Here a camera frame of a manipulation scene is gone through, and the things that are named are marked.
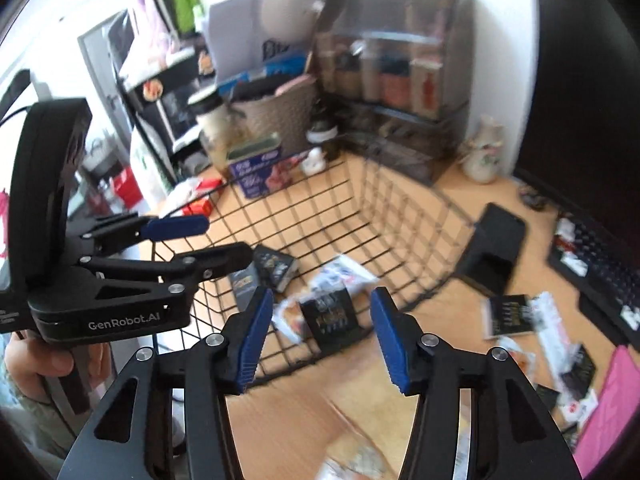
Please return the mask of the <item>person's left hand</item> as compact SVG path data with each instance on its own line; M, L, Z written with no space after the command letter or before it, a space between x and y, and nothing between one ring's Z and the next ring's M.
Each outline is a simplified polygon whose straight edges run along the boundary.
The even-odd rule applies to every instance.
M108 344L92 344L87 348L90 384L99 386L112 371L112 352ZM30 400L48 403L49 396L42 378L69 375L75 366L72 354L57 349L38 338L21 339L13 334L6 345L3 363L17 389Z

